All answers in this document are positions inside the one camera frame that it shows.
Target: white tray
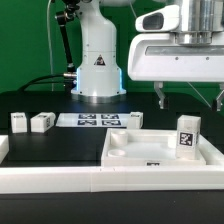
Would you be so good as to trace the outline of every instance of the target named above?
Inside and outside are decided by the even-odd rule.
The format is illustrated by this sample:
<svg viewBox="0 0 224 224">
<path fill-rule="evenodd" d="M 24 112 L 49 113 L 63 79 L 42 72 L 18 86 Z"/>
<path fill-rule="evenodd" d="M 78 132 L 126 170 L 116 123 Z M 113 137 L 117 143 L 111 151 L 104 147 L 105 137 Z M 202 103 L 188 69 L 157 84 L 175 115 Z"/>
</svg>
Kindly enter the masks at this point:
<svg viewBox="0 0 224 224">
<path fill-rule="evenodd" d="M 108 129 L 101 164 L 102 166 L 205 166 L 206 160 L 203 154 L 206 153 L 203 153 L 203 150 L 209 148 L 209 142 L 200 136 L 196 159 L 181 159 L 175 155 L 176 136 L 176 131 Z M 113 138 L 117 138 L 115 143 L 118 146 L 114 144 Z"/>
</svg>

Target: warning label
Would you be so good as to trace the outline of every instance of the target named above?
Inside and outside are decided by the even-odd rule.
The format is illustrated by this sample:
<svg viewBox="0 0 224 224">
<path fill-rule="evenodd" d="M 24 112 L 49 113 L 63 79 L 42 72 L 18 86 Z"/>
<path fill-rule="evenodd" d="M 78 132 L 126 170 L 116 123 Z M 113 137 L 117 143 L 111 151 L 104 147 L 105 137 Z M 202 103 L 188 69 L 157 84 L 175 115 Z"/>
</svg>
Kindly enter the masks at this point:
<svg viewBox="0 0 224 224">
<path fill-rule="evenodd" d="M 96 59 L 96 62 L 94 63 L 94 65 L 101 65 L 101 66 L 105 66 L 105 62 L 103 60 L 102 55 L 99 55 L 99 57 Z"/>
</svg>

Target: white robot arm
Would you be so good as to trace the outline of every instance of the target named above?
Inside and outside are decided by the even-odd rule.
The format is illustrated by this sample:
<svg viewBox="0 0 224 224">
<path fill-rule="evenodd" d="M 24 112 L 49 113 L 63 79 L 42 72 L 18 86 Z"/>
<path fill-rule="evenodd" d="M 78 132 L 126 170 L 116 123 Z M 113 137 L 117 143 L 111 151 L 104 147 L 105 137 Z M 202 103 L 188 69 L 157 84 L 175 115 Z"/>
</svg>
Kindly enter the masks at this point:
<svg viewBox="0 0 224 224">
<path fill-rule="evenodd" d="M 116 28 L 102 16 L 100 6 L 127 6 L 134 1 L 81 0 L 77 4 L 75 14 L 81 23 L 83 60 L 77 69 L 76 88 L 71 91 L 74 99 L 106 103 L 125 95 L 121 69 L 116 63 Z"/>
</svg>

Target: small white block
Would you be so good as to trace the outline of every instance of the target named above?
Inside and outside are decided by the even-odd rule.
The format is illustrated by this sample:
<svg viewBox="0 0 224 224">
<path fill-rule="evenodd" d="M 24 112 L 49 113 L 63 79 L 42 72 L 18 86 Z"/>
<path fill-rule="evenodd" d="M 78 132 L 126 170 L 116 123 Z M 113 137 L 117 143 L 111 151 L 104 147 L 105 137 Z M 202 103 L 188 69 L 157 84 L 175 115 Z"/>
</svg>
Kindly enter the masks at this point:
<svg viewBox="0 0 224 224">
<path fill-rule="evenodd" d="M 200 135 L 201 118 L 183 115 L 177 123 L 176 156 L 185 159 L 197 159 L 197 145 Z"/>
<path fill-rule="evenodd" d="M 27 119 L 25 113 L 11 113 L 13 133 L 27 132 Z"/>
<path fill-rule="evenodd" d="M 127 121 L 127 129 L 140 129 L 143 124 L 143 113 L 131 112 Z"/>
<path fill-rule="evenodd" d="M 31 132 L 45 132 L 54 126 L 54 113 L 40 113 L 31 118 Z"/>
</svg>

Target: white foam block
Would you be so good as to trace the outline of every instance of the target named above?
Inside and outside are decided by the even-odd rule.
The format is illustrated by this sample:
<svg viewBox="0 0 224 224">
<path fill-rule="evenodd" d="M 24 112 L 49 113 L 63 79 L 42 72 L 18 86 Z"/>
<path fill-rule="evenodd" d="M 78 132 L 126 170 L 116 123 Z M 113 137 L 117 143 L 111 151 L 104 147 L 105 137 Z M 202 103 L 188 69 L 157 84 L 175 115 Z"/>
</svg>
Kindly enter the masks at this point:
<svg viewBox="0 0 224 224">
<path fill-rule="evenodd" d="M 31 132 L 45 132 L 54 126 L 54 113 L 40 113 L 31 118 Z"/>
<path fill-rule="evenodd" d="M 127 122 L 127 129 L 140 129 L 143 124 L 143 113 L 131 112 Z"/>
<path fill-rule="evenodd" d="M 182 115 L 177 122 L 176 156 L 195 160 L 200 135 L 201 118 Z"/>
<path fill-rule="evenodd" d="M 8 152 L 9 152 L 8 136 L 0 135 L 0 163 L 3 161 Z"/>
<path fill-rule="evenodd" d="M 25 113 L 11 113 L 11 125 L 13 133 L 27 132 L 27 119 Z"/>
</svg>

